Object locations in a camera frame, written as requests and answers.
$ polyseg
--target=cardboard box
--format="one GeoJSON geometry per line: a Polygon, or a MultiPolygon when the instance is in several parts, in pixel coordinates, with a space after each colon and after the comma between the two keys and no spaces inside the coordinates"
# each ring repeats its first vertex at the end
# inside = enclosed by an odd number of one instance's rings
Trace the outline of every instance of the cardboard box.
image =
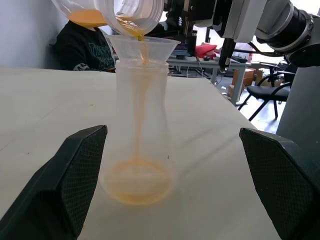
{"type": "MultiPolygon", "coordinates": [[[[254,85],[258,85],[258,83],[264,78],[264,74],[262,70],[256,70],[255,71],[255,84],[254,85]]],[[[276,81],[274,81],[274,86],[275,87],[280,87],[281,83],[283,82],[283,80],[281,79],[277,79],[276,81]]],[[[268,81],[268,79],[264,80],[263,83],[260,86],[264,86],[264,87],[272,87],[271,86],[271,82],[268,81]]]]}
{"type": "MultiPolygon", "coordinates": [[[[232,78],[233,86],[236,85],[238,73],[239,73],[239,70],[235,70],[233,73],[233,78],[232,78]]],[[[252,82],[254,81],[254,77],[255,77],[255,70],[251,68],[246,68],[244,73],[244,78],[243,78],[244,86],[251,86],[252,82]]]]}
{"type": "MultiPolygon", "coordinates": [[[[228,87],[228,97],[232,98],[232,96],[234,95],[234,90],[235,90],[235,86],[234,85],[229,85],[229,87],[228,87]]],[[[242,84],[241,94],[243,93],[244,90],[245,90],[245,85],[242,84]]]]}

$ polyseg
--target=gray pillar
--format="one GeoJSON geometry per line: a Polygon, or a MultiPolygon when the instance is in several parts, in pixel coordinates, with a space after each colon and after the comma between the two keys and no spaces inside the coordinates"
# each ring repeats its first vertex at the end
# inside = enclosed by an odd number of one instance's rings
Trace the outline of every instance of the gray pillar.
{"type": "Polygon", "coordinates": [[[276,134],[320,157],[320,67],[296,72],[276,134]]]}

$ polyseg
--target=black t-shirt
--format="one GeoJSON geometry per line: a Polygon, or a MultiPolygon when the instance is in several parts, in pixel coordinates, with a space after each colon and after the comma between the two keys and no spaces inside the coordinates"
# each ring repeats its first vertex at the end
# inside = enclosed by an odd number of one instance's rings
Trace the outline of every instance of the black t-shirt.
{"type": "Polygon", "coordinates": [[[64,70],[107,71],[115,68],[111,49],[99,28],[95,31],[69,21],[56,37],[55,50],[64,70]]]}

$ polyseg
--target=table surface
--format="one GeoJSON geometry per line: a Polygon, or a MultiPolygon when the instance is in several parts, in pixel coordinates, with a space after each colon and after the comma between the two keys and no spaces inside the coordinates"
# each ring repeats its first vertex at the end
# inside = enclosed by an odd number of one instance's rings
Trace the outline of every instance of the table surface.
{"type": "MultiPolygon", "coordinates": [[[[110,125],[115,90],[112,73],[0,68],[0,217],[67,136],[110,125]]],[[[166,111],[175,191],[131,207],[98,183],[78,239],[279,240],[238,136],[249,121],[204,78],[169,77],[166,111]]]]}

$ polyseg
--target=printed graphic on shirt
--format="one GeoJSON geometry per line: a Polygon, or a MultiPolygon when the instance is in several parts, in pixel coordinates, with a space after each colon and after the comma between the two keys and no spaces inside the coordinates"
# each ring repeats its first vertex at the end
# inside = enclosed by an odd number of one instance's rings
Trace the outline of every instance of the printed graphic on shirt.
{"type": "Polygon", "coordinates": [[[110,69],[115,67],[114,59],[108,46],[98,46],[89,43],[91,53],[100,60],[100,69],[110,69]]]}
{"type": "Polygon", "coordinates": [[[89,69],[89,66],[87,64],[80,63],[73,68],[73,71],[85,71],[86,69],[89,69]]]}

